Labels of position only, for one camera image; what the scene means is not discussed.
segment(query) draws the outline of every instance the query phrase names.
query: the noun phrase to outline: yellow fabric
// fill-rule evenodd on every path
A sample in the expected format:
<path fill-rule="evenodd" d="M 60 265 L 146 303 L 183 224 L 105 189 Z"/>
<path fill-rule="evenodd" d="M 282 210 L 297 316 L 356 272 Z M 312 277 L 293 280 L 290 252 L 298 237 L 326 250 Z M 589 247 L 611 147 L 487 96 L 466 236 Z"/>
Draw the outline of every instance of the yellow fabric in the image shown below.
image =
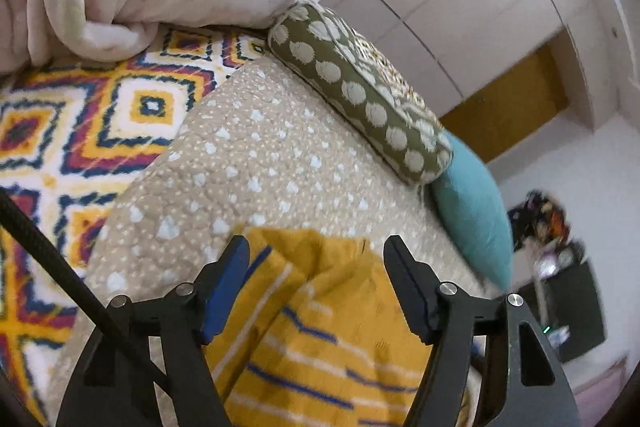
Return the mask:
<path fill-rule="evenodd" d="M 409 331 L 367 241 L 244 236 L 255 272 L 205 351 L 233 425 L 402 425 L 431 347 Z"/>

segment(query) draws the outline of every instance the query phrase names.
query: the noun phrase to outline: colorful diamond pattern rug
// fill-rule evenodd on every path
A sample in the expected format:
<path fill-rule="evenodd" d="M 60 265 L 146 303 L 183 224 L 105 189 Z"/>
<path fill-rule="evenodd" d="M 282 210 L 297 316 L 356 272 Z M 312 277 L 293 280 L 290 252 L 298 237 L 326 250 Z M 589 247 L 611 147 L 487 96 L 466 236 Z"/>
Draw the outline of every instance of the colorful diamond pattern rug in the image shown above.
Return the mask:
<path fill-rule="evenodd" d="M 264 39 L 161 26 L 122 62 L 65 59 L 0 80 L 0 185 L 84 274 L 114 200 L 174 139 L 187 111 Z M 0 229 L 0 364 L 41 423 L 76 307 Z"/>

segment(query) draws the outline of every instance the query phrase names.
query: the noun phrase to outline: teal pillow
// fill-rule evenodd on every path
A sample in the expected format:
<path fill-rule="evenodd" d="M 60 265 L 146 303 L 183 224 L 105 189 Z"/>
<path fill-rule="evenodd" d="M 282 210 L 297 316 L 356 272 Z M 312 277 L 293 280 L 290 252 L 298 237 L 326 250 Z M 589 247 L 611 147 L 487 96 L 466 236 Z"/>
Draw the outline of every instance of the teal pillow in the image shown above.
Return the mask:
<path fill-rule="evenodd" d="M 513 236 L 507 211 L 489 170 L 461 140 L 449 168 L 431 184 L 431 194 L 453 244 L 471 268 L 506 291 L 513 272 Z"/>

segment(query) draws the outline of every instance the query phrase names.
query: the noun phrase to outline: beige polka dot bedspread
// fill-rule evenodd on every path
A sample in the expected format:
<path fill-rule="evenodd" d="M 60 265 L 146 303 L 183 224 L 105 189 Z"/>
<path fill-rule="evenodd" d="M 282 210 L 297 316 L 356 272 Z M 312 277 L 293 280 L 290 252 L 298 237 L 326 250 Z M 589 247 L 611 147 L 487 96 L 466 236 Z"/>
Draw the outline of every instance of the beige polka dot bedspread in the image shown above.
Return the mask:
<path fill-rule="evenodd" d="M 246 223 L 367 236 L 380 253 L 399 233 L 441 280 L 481 295 L 421 197 L 311 87 L 267 55 L 190 111 L 173 144 L 120 197 L 86 281 L 104 303 L 121 293 L 133 300 L 164 295 L 215 261 L 233 227 Z M 93 328 L 81 315 L 52 375 L 52 419 Z"/>

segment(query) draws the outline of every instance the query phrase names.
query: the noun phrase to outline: screw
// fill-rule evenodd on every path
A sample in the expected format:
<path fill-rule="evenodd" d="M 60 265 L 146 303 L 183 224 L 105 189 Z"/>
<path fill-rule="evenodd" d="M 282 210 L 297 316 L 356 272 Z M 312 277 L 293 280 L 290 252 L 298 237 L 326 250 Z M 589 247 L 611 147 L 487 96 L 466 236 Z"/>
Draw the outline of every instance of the screw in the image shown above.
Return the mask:
<path fill-rule="evenodd" d="M 511 306 L 520 307 L 524 304 L 524 299 L 520 297 L 517 293 L 512 293 L 507 297 L 509 304 Z"/>
<path fill-rule="evenodd" d="M 444 282 L 440 285 L 440 291 L 444 295 L 455 295 L 458 292 L 458 287 L 452 282 Z"/>
<path fill-rule="evenodd" d="M 178 286 L 175 289 L 175 292 L 180 297 L 186 297 L 187 295 L 191 295 L 193 293 L 193 284 L 191 284 L 190 282 L 183 282 L 181 284 L 178 284 Z"/>
<path fill-rule="evenodd" d="M 114 308 L 122 308 L 128 300 L 129 298 L 126 295 L 116 295 L 113 299 L 111 299 L 111 302 L 109 304 Z"/>

